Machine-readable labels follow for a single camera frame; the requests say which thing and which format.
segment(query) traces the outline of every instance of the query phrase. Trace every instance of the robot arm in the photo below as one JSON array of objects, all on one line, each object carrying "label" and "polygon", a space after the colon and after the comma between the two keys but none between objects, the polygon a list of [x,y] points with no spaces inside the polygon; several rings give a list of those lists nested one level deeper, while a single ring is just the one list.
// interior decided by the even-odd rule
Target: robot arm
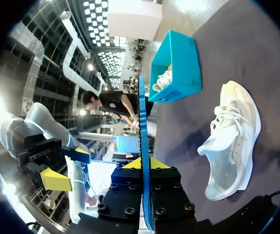
[{"label": "robot arm", "polygon": [[[83,151],[88,151],[87,147],[75,140],[69,131],[57,123],[48,109],[40,103],[33,104],[26,119],[21,119],[8,113],[0,123],[0,141],[2,145],[12,157],[17,159],[19,168],[23,168],[23,172],[31,175],[40,184],[43,180],[41,178],[41,172],[46,167],[50,167],[40,157],[45,154],[52,154],[54,150],[48,147],[55,147],[55,142],[46,142],[44,144],[41,142],[45,139],[49,140],[52,138],[60,139],[62,146],[70,148],[80,147]],[[37,147],[34,147],[35,149],[27,153],[26,150],[31,149],[35,143]],[[53,156],[59,156],[61,160],[64,160],[61,155],[69,152],[65,150],[61,152],[55,153]],[[68,178],[71,184],[71,191],[68,193],[72,222],[78,223],[80,220],[79,213],[97,216],[97,208],[91,207],[85,209],[86,192],[81,165],[66,155],[65,160],[67,163]]]}]

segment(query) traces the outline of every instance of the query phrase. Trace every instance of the white sneaker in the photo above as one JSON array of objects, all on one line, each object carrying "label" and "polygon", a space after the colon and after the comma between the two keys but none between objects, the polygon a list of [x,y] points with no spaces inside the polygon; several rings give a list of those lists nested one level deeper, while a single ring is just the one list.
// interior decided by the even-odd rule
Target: white sneaker
[{"label": "white sneaker", "polygon": [[197,151],[206,155],[210,164],[205,195],[210,200],[221,200],[247,188],[261,120],[250,94],[234,81],[222,86],[220,106],[214,114],[211,136]]},{"label": "white sneaker", "polygon": [[159,92],[171,82],[172,82],[172,71],[167,70],[165,71],[164,74],[158,76],[157,83],[153,84],[152,88],[154,91]]}]

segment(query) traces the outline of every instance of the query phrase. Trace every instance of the hair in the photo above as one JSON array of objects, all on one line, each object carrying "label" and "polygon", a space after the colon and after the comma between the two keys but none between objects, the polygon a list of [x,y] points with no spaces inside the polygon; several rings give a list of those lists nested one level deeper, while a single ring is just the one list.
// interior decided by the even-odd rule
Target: hair
[{"label": "hair", "polygon": [[98,100],[98,99],[99,99],[98,96],[95,95],[94,92],[91,92],[91,91],[85,91],[85,92],[83,92],[82,95],[81,95],[81,102],[82,102],[82,104],[87,105],[87,104],[89,104],[89,103],[92,103],[92,102],[91,102],[91,98],[92,98],[92,97],[93,97],[95,100]]}]

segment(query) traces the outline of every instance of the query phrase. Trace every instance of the blue box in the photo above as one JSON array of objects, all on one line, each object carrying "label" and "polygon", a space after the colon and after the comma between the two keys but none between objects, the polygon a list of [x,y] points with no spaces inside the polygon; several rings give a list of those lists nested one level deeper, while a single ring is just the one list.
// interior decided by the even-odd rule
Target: blue box
[{"label": "blue box", "polygon": [[[172,65],[172,82],[156,92],[152,86]],[[195,40],[169,30],[157,51],[150,70],[149,101],[170,103],[202,90]]]}]

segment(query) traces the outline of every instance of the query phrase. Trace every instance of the bolt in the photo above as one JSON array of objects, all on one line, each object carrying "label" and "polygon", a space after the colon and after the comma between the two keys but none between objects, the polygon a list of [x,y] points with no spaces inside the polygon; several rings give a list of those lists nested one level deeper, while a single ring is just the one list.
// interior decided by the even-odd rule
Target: bolt
[{"label": "bolt", "polygon": [[118,184],[115,184],[115,183],[111,184],[112,190],[117,190],[117,188],[118,188]]},{"label": "bolt", "polygon": [[155,210],[155,214],[157,214],[157,215],[164,215],[165,213],[166,213],[166,209],[163,208],[163,207],[157,208],[157,209]]},{"label": "bolt", "polygon": [[134,184],[129,185],[129,189],[130,190],[135,190],[136,189],[136,185],[134,185]]},{"label": "bolt", "polygon": [[125,214],[126,214],[126,215],[133,215],[134,213],[135,213],[135,209],[132,208],[132,207],[127,207],[127,208],[125,209]]},{"label": "bolt", "polygon": [[177,183],[173,187],[176,188],[176,189],[179,189],[179,188],[181,188],[181,184]]},{"label": "bolt", "polygon": [[195,205],[193,203],[185,204],[184,209],[187,211],[192,211],[195,209]]},{"label": "bolt", "polygon": [[97,206],[97,208],[98,208],[100,211],[104,211],[104,210],[106,210],[107,205],[104,204],[104,203],[99,203],[98,206]]},{"label": "bolt", "polygon": [[161,190],[161,189],[162,189],[162,186],[161,186],[161,185],[156,185],[156,186],[154,187],[154,189],[155,189],[155,190]]}]

